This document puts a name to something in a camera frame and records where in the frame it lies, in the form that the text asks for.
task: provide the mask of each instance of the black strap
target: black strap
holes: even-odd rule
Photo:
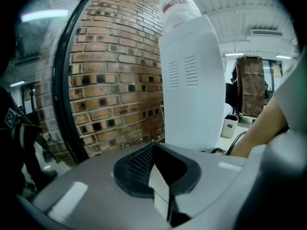
[[[229,149],[228,149],[226,155],[230,155],[230,153],[231,153],[232,149],[234,148],[236,142],[237,142],[237,141],[239,140],[239,138],[240,138],[242,135],[244,135],[245,133],[246,133],[246,131],[242,132],[241,134],[239,134],[239,135],[236,137],[236,139],[233,141],[233,143],[232,143],[231,146],[229,147]]]

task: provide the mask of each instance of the fluorescent light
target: fluorescent light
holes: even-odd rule
[[[226,56],[242,56],[244,55],[244,53],[229,53],[229,54],[225,54]]]
[[[45,19],[45,18],[57,18],[68,16],[68,10],[42,10],[32,13],[26,13],[21,16],[22,22],[28,22],[33,20]]]
[[[15,83],[12,83],[12,84],[10,85],[10,87],[15,87],[15,86],[21,85],[21,84],[23,84],[23,83],[25,83],[25,81],[15,82]]]
[[[280,55],[277,55],[276,58],[291,59],[291,57],[289,56],[280,56]]]

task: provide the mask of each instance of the ceiling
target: ceiling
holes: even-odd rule
[[[291,16],[279,0],[194,0],[211,20],[222,52],[244,52],[266,59],[292,56],[296,36]],[[251,29],[268,29],[282,36],[252,35]]]

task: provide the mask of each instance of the white machine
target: white machine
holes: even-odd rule
[[[159,39],[165,142],[212,149],[224,119],[225,76],[216,32],[206,15]]]

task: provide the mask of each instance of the black chair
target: black chair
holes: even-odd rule
[[[264,85],[265,85],[265,87],[264,87],[264,98],[268,99],[269,98],[269,92],[268,92],[269,85],[267,84],[266,81],[264,81]]]

